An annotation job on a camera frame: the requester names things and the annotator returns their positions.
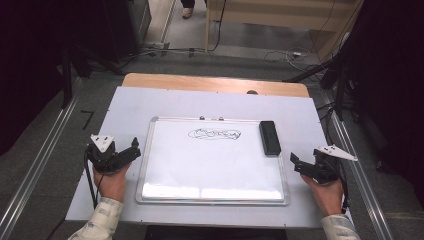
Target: cable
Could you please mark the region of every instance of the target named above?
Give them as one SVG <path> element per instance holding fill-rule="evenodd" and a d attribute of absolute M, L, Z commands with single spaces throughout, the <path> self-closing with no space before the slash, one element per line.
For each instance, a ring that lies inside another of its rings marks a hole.
<path fill-rule="evenodd" d="M 60 220 L 60 222 L 53 228 L 53 230 L 50 232 L 49 236 L 46 240 L 52 239 L 53 235 L 56 233 L 57 229 L 65 222 L 65 217 Z"/>
<path fill-rule="evenodd" d="M 90 145 L 87 146 L 87 148 L 85 149 L 85 152 L 84 152 L 84 168 L 85 168 L 85 173 L 87 175 L 88 186 L 90 187 L 91 199 L 93 200 L 93 207 L 94 207 L 94 209 L 96 209 L 97 198 L 96 198 L 96 195 L 94 194 L 94 187 L 93 187 L 93 183 L 91 181 L 90 169 L 88 167 L 88 157 L 87 157 L 87 155 L 88 155 L 89 148 L 90 148 Z"/>
<path fill-rule="evenodd" d="M 216 41 L 215 47 L 210 50 L 210 52 L 215 51 L 215 49 L 218 47 L 219 42 L 221 41 L 221 24 L 222 24 L 222 18 L 224 17 L 224 12 L 225 12 L 225 6 L 227 5 L 227 0 L 224 0 L 224 6 L 222 7 L 222 11 L 221 11 L 221 17 L 219 19 L 219 27 L 218 27 L 218 40 Z"/>
<path fill-rule="evenodd" d="M 357 12 L 357 11 L 358 11 L 358 9 L 359 9 L 359 6 L 361 6 L 361 5 L 362 5 L 362 4 L 360 3 L 360 4 L 358 4 L 358 5 L 356 6 L 355 10 L 354 10 L 354 11 L 352 12 L 352 14 L 350 15 L 349 20 L 346 22 L 346 24 L 345 24 L 345 26 L 343 27 L 342 31 L 340 31 L 340 34 L 339 34 L 339 36 L 337 37 L 337 39 L 340 39 L 340 37 L 341 37 L 342 33 L 344 33 L 344 32 L 345 32 L 345 30 L 346 30 L 347 26 L 349 25 L 350 21 L 352 20 L 353 16 L 355 16 L 356 12 Z M 336 47 L 338 47 L 338 46 L 337 46 L 337 45 L 333 46 L 333 47 L 331 48 L 331 50 L 329 51 L 329 53 L 327 53 L 327 55 L 325 55 L 322 59 L 326 59 L 328 56 L 330 56 L 330 54 L 333 54 L 333 51 L 334 51 L 334 49 L 335 49 Z"/>
<path fill-rule="evenodd" d="M 307 57 L 307 56 L 309 56 L 310 54 L 311 54 L 311 51 L 310 50 L 308 50 L 308 49 L 306 49 L 306 48 L 303 48 L 303 47 L 292 47 L 292 48 L 289 48 L 287 51 L 286 51 L 286 54 L 288 54 L 290 51 L 293 51 L 294 49 L 299 49 L 299 50 L 304 50 L 306 53 L 305 54 L 303 54 L 302 55 L 302 53 L 300 53 L 299 52 L 299 57 L 303 57 L 303 59 L 305 59 L 305 57 Z"/>
<path fill-rule="evenodd" d="M 321 64 L 311 64 L 311 65 L 308 65 L 306 68 L 305 68 L 305 70 L 306 71 L 308 71 L 308 68 L 310 68 L 310 67 L 315 67 L 315 66 L 321 66 Z M 325 72 L 324 71 L 327 71 L 326 69 L 323 69 L 322 71 L 321 71 L 321 73 L 315 73 L 314 75 L 316 76 L 316 75 L 324 75 L 325 74 Z"/>
<path fill-rule="evenodd" d="M 334 9 L 334 5 L 336 4 L 336 0 L 333 1 L 333 5 L 331 6 L 330 12 L 328 13 L 328 17 L 327 20 L 325 21 L 325 23 L 322 25 L 322 27 L 319 29 L 317 37 L 314 40 L 314 43 L 312 44 L 312 47 L 315 48 L 315 44 L 317 43 L 317 40 L 319 38 L 319 35 L 322 32 L 322 29 L 324 29 L 325 25 L 327 25 L 328 21 L 330 20 L 331 14 L 333 13 L 333 9 Z"/>
<path fill-rule="evenodd" d="M 330 109 L 328 109 L 327 113 L 319 119 L 320 121 L 322 121 L 325 118 L 325 127 L 326 127 L 325 139 L 328 139 L 331 145 L 333 145 L 333 139 L 331 138 L 331 135 L 330 135 L 329 125 L 330 125 L 331 115 L 333 114 L 333 112 L 334 112 L 334 108 L 331 107 Z"/>
<path fill-rule="evenodd" d="M 307 53 L 305 54 L 305 55 L 301 55 L 302 57 L 307 57 L 307 56 L 309 56 L 310 54 L 311 54 L 311 51 L 309 51 L 308 49 L 306 49 L 306 48 L 301 48 L 301 47 L 293 47 L 293 48 L 290 48 L 290 49 L 288 49 L 287 51 L 286 51 L 286 60 L 287 60 L 287 62 L 289 62 L 289 64 L 292 66 L 292 67 L 294 67 L 294 68 L 296 68 L 296 69 L 298 69 L 298 70 L 300 70 L 300 71 L 302 71 L 302 72 L 306 72 L 306 70 L 305 69 L 302 69 L 302 68 L 300 68 L 300 67 L 298 67 L 298 66 L 296 66 L 296 65 L 294 65 L 293 63 L 292 63 L 292 61 L 294 60 L 294 59 L 296 59 L 296 58 L 294 58 L 294 59 L 289 59 L 289 52 L 290 52 L 290 50 L 292 50 L 292 49 L 302 49 L 302 50 L 306 50 L 307 51 Z"/>
<path fill-rule="evenodd" d="M 104 177 L 104 176 L 105 176 L 105 173 L 102 173 L 102 177 L 100 178 L 99 184 L 98 184 L 98 186 L 97 186 L 97 192 L 96 192 L 96 203 L 98 202 L 97 200 L 98 200 L 98 196 L 99 196 L 100 184 L 102 183 L 102 181 L 103 181 L 103 177 Z"/>
<path fill-rule="evenodd" d="M 326 108 L 326 107 L 332 107 L 334 104 L 335 104 L 335 102 L 327 103 L 324 106 L 317 107 L 316 109 L 317 109 L 317 111 L 319 111 L 319 110 Z"/>
<path fill-rule="evenodd" d="M 131 56 L 129 58 L 124 58 L 124 59 L 129 59 L 127 62 L 125 62 L 124 64 L 122 64 L 121 66 L 117 66 L 117 69 L 122 69 L 124 67 L 126 67 L 128 64 L 130 64 L 136 57 L 138 56 L 143 56 L 143 55 L 149 55 L 151 53 L 156 53 L 156 52 L 181 52 L 181 53 L 201 53 L 201 54 L 207 54 L 205 53 L 205 50 L 203 48 L 175 48 L 175 49 L 159 49 L 159 48 L 148 48 L 148 51 L 146 52 L 141 52 L 139 54 L 136 54 L 134 56 Z M 97 67 L 94 65 L 90 65 L 90 67 L 97 72 L 105 72 L 108 71 L 107 68 L 101 68 L 101 67 Z"/>
<path fill-rule="evenodd" d="M 264 57 L 264 61 L 265 61 L 265 62 L 273 63 L 273 62 L 279 62 L 279 61 L 281 61 L 281 60 L 283 60 L 283 59 L 284 59 L 284 57 L 282 57 L 282 58 L 277 59 L 277 60 L 267 60 L 268 55 L 269 55 L 269 54 L 273 54 L 273 53 L 285 54 L 285 52 L 282 52 L 282 51 L 271 51 L 271 52 L 267 52 L 267 54 L 266 54 L 266 55 L 265 55 L 265 57 Z"/>
<path fill-rule="evenodd" d="M 342 187 L 343 187 L 343 192 L 344 192 L 345 198 L 344 198 L 344 201 L 342 203 L 342 207 L 341 207 L 342 209 L 341 210 L 342 210 L 342 213 L 345 214 L 347 208 L 349 207 L 349 190 L 347 188 L 347 181 L 346 181 L 346 179 L 344 179 L 340 175 L 340 170 L 337 171 L 336 169 L 334 169 L 333 166 L 331 166 L 331 164 L 329 164 L 326 161 L 322 161 L 322 162 L 325 163 L 325 165 L 327 165 L 327 167 L 329 167 L 331 170 L 333 170 L 333 172 L 337 175 L 337 177 L 339 178 L 340 182 L 342 183 Z M 343 173 L 346 174 L 346 172 L 344 171 L 344 167 L 343 167 L 341 161 L 339 159 L 337 159 L 337 162 L 339 163 L 338 166 L 341 169 L 343 169 Z"/>

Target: table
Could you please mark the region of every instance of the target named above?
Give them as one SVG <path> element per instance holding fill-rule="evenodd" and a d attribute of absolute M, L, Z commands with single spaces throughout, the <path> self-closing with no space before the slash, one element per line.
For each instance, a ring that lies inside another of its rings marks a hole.
<path fill-rule="evenodd" d="M 263 95 L 245 94 L 249 90 Z M 117 151 L 127 148 L 136 136 L 143 154 L 151 117 L 176 114 L 185 117 L 222 114 L 219 116 L 230 119 L 273 119 L 278 130 L 284 133 L 279 135 L 282 136 L 280 142 L 289 179 L 290 204 L 281 207 L 139 205 L 135 201 L 135 189 L 141 159 L 137 159 L 127 173 L 126 207 L 121 221 L 268 228 L 321 227 L 321 213 L 312 192 L 293 171 L 294 165 L 289 161 L 289 154 L 293 151 L 303 160 L 313 162 L 313 149 L 326 144 L 315 106 L 305 86 L 243 79 L 129 74 L 123 87 L 115 93 L 100 134 L 115 136 Z M 91 213 L 92 204 L 84 174 L 66 219 L 87 220 Z"/>
<path fill-rule="evenodd" d="M 309 29 L 321 61 L 328 60 L 348 33 L 363 0 L 228 0 L 222 21 Z M 223 0 L 208 0 L 205 51 L 210 21 L 219 21 Z"/>

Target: metal rail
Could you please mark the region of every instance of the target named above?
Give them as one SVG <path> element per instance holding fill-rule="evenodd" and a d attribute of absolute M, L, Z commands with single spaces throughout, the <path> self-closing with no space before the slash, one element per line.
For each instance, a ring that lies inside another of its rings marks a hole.
<path fill-rule="evenodd" d="M 56 143 L 62 134 L 66 123 L 69 120 L 69 117 L 72 114 L 72 111 L 75 107 L 75 104 L 78 100 L 79 93 L 84 87 L 84 82 L 81 78 L 77 78 L 74 83 L 74 97 L 71 99 L 71 102 L 68 104 L 68 107 L 62 109 L 53 124 L 46 140 L 40 148 L 37 156 L 35 157 L 30 169 L 25 175 L 24 180 L 19 186 L 18 190 L 15 192 L 14 196 L 11 198 L 9 205 L 6 208 L 5 214 L 3 215 L 0 222 L 0 239 L 6 240 L 9 238 L 10 234 L 15 227 L 16 222 L 18 221 L 19 216 L 21 215 L 28 199 L 34 190 L 35 185 L 38 182 L 43 170 L 50 158 L 50 155 L 56 146 Z"/>
<path fill-rule="evenodd" d="M 162 32 L 162 36 L 160 38 L 161 43 L 165 43 L 166 37 L 168 35 L 169 26 L 171 25 L 172 16 L 174 15 L 174 9 L 175 9 L 175 0 L 171 3 L 171 8 L 168 12 L 168 17 L 166 18 L 165 27 Z"/>
<path fill-rule="evenodd" d="M 324 91 L 325 101 L 326 103 L 333 102 L 332 97 L 328 92 Z M 346 126 L 344 122 L 340 122 L 335 114 L 332 115 L 332 122 L 336 129 L 336 132 L 339 136 L 340 142 L 342 144 L 342 148 L 354 155 L 356 154 L 355 148 L 353 147 L 352 141 L 350 140 L 349 134 L 346 130 Z M 378 203 L 377 197 L 372 190 L 371 184 L 368 181 L 368 177 L 366 176 L 361 161 L 358 158 L 358 161 L 348 161 L 349 167 L 353 172 L 353 176 L 358 184 L 359 191 L 362 195 L 362 199 L 364 200 L 365 206 L 367 207 L 368 214 L 371 218 L 371 221 L 374 225 L 374 229 L 379 239 L 381 240 L 391 240 L 394 239 L 390 228 L 387 224 L 387 221 L 384 217 L 383 211 Z"/>

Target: whiteboard frame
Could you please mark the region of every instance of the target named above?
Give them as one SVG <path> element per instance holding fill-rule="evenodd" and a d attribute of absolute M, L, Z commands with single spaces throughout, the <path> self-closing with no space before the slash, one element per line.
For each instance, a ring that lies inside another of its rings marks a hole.
<path fill-rule="evenodd" d="M 287 206 L 290 203 L 290 193 L 287 183 L 287 175 L 285 171 L 284 161 L 282 154 L 275 157 L 266 156 L 267 160 L 277 161 L 278 162 L 278 171 L 279 171 L 279 180 L 281 187 L 281 198 L 187 198 L 187 197 L 145 197 L 143 196 L 143 190 L 145 186 L 145 178 L 148 170 L 148 164 L 150 159 L 150 150 L 152 148 L 153 140 L 155 137 L 155 127 L 156 123 L 159 121 L 163 122 L 190 122 L 206 124 L 218 123 L 220 121 L 230 124 L 254 124 L 258 126 L 260 121 L 258 120 L 236 120 L 236 119 L 206 119 L 204 117 L 200 118 L 176 118 L 176 117 L 153 117 L 149 124 L 149 131 L 147 135 L 147 141 L 145 145 L 145 150 L 143 154 L 143 160 L 141 164 L 140 177 L 137 184 L 136 190 L 136 201 L 139 204 L 182 204 L 182 205 L 252 205 L 252 206 Z"/>

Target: hand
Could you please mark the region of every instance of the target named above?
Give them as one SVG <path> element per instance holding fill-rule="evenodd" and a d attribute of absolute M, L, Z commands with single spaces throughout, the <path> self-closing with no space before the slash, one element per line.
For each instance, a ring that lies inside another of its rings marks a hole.
<path fill-rule="evenodd" d="M 128 171 L 131 163 L 127 164 L 123 168 L 121 168 L 118 172 L 110 174 L 110 173 L 99 173 L 93 167 L 93 175 L 94 175 L 94 183 L 99 188 L 100 195 L 102 197 L 110 198 L 121 203 L 124 202 L 124 193 L 125 193 L 125 185 L 126 179 L 125 174 Z"/>
<path fill-rule="evenodd" d="M 311 187 L 315 201 L 325 217 L 342 213 L 343 186 L 340 180 L 319 184 L 310 177 L 302 174 L 300 176 Z"/>

